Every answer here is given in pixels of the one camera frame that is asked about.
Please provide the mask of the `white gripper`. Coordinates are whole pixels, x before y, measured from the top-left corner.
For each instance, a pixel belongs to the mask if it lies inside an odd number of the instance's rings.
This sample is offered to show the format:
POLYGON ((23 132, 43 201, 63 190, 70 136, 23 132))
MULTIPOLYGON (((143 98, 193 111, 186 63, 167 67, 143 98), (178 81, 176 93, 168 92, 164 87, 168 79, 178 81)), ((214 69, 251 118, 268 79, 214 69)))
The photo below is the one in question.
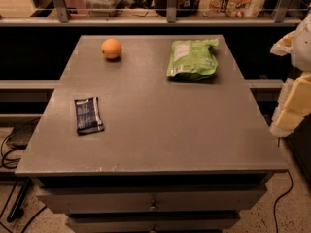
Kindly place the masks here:
MULTIPOLYGON (((291 54, 292 65, 303 72, 311 72, 311 14, 294 31, 286 34, 270 49, 272 54, 291 54)), ((302 74, 284 82, 270 132, 275 137, 292 134, 311 113, 311 74, 302 74)))

